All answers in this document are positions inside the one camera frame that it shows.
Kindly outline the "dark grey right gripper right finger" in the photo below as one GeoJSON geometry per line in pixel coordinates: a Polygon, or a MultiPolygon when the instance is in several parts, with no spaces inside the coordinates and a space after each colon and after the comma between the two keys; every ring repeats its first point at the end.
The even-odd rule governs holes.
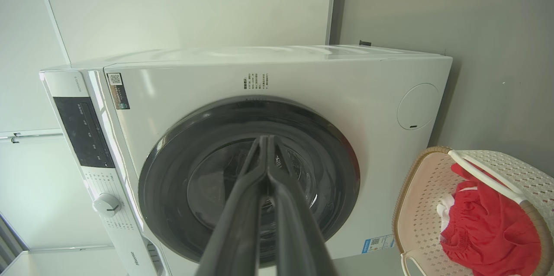
{"type": "Polygon", "coordinates": [[[267,141],[269,195],[276,213],[276,269],[278,276],[337,276],[285,146],[275,136],[267,141]]]}

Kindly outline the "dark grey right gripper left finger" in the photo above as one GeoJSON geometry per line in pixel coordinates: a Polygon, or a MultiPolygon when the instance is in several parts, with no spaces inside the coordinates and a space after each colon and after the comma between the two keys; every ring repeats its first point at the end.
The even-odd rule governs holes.
{"type": "Polygon", "coordinates": [[[268,198],[267,152],[268,136],[259,136],[243,163],[196,276],[258,274],[261,210],[268,198]]]}

